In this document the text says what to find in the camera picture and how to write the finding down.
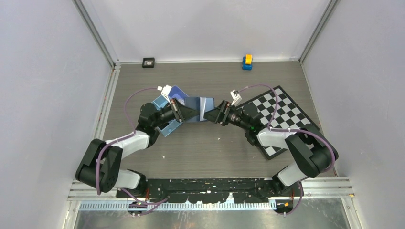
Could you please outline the blue card holder wallet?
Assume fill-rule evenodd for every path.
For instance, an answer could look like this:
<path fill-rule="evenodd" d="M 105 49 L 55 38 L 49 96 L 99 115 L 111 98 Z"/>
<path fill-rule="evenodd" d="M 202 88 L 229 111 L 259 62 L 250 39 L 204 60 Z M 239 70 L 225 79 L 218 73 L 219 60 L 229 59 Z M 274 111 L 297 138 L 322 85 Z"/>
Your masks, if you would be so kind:
<path fill-rule="evenodd" d="M 215 108 L 214 98 L 211 97 L 186 97 L 184 102 L 186 107 L 199 112 L 196 116 L 188 120 L 188 123 L 207 122 L 208 120 L 204 118 L 204 113 Z"/>

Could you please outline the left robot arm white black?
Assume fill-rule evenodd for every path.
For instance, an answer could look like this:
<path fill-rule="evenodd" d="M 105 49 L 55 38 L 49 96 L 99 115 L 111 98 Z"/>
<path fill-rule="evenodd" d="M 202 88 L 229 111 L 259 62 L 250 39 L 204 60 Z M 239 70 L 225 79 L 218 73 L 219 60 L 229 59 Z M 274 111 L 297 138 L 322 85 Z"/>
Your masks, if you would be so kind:
<path fill-rule="evenodd" d="M 93 139 L 89 143 L 75 172 L 76 180 L 95 188 L 98 194 L 124 188 L 134 197 L 142 197 L 147 190 L 145 176 L 134 170 L 121 169 L 122 159 L 151 147 L 160 135 L 159 126 L 172 120 L 184 122 L 199 113 L 176 98 L 159 110 L 152 103 L 143 104 L 133 132 L 113 140 Z"/>

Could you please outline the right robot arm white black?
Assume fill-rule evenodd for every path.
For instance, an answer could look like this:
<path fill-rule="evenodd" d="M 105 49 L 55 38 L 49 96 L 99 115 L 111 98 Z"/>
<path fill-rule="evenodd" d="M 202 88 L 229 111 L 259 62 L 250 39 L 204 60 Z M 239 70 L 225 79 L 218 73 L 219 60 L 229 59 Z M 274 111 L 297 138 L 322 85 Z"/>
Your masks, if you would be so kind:
<path fill-rule="evenodd" d="M 321 172 L 331 169 L 338 154 L 334 147 L 312 124 L 302 128 L 281 129 L 261 123 L 260 114 L 254 104 L 247 104 L 241 110 L 222 101 L 219 106 L 204 113 L 204 118 L 221 125 L 233 124 L 244 129 L 247 141 L 254 146 L 277 147 L 290 151 L 294 162 L 280 170 L 270 181 L 273 191 L 286 195 L 292 185 L 306 178 L 315 178 Z"/>

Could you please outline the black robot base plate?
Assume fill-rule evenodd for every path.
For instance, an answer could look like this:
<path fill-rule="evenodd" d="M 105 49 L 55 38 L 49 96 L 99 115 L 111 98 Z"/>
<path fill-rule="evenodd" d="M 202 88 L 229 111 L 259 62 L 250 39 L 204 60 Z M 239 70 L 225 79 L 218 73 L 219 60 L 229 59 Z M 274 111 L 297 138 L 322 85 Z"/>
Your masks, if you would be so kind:
<path fill-rule="evenodd" d="M 233 198 L 234 203 L 265 203 L 269 198 L 299 197 L 301 190 L 297 184 L 284 187 L 265 178 L 154 178 L 143 180 L 139 188 L 128 192 L 118 191 L 117 198 L 147 197 L 157 203 L 164 199 L 169 203 L 204 204 L 224 203 Z"/>

